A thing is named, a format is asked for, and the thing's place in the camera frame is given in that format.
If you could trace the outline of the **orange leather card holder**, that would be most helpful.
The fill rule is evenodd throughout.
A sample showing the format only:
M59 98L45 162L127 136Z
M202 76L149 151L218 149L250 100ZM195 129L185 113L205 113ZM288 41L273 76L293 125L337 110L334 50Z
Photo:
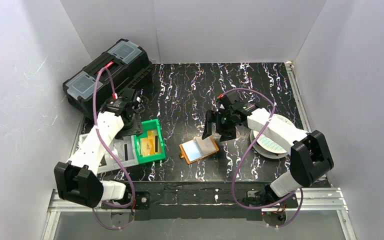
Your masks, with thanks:
M212 135L205 139L194 137L192 140L181 143L179 148L179 157L185 159L189 165L220 150Z

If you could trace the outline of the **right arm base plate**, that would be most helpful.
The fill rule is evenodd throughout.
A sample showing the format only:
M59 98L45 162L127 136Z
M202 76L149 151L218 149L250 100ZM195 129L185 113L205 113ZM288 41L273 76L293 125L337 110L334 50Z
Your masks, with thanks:
M280 208L282 210L283 208L297 208L300 205L300 200L298 200L294 191L287 193L283 197L278 197L273 191L263 189L248 191L241 203L252 210L271 208Z

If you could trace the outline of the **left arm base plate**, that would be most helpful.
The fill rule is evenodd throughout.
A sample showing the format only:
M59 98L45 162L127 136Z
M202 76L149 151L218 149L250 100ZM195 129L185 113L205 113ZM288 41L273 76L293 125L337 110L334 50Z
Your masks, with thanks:
M100 207L102 209L120 209L120 205L128 204L132 199L132 193L128 191L122 199L110 200L109 202L114 205L108 205L106 203L101 203ZM150 206L151 195L148 191L136 191L135 200L132 205L129 207L134 210L147 210Z

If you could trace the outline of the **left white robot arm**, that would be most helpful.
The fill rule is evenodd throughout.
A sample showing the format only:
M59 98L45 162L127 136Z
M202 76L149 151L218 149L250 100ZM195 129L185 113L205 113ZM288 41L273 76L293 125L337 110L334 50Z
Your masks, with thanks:
M58 196L62 200L94 208L100 202L121 200L126 185L113 180L99 180L98 169L116 135L132 127L141 103L140 94L125 88L117 97L108 98L94 113L94 126L77 151L54 167Z

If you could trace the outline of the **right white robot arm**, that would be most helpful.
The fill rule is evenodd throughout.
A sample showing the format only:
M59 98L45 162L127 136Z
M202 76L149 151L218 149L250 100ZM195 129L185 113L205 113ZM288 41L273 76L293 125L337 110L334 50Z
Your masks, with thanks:
M244 100L235 88L220 94L218 110L207 110L202 138L212 135L212 125L220 141L236 138L236 127L245 126L280 145L290 158L289 169L265 186L264 197L278 201L300 187L310 187L334 168L334 161L324 134L288 125L274 116L260 102Z

